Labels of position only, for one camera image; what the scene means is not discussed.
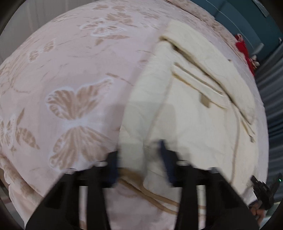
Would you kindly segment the person's right hand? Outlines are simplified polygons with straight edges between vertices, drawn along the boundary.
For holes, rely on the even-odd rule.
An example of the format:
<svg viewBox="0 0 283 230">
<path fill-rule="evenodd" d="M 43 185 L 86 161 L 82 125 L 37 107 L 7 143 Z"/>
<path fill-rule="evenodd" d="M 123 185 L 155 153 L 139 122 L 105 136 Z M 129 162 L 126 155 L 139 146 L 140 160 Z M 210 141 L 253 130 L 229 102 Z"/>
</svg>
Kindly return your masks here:
<svg viewBox="0 0 283 230">
<path fill-rule="evenodd" d="M 249 210 L 251 211 L 252 215 L 255 217 L 257 223 L 260 225 L 265 218 L 266 211 L 264 208 L 261 208 L 262 201 L 257 200 L 249 204 Z"/>
</svg>

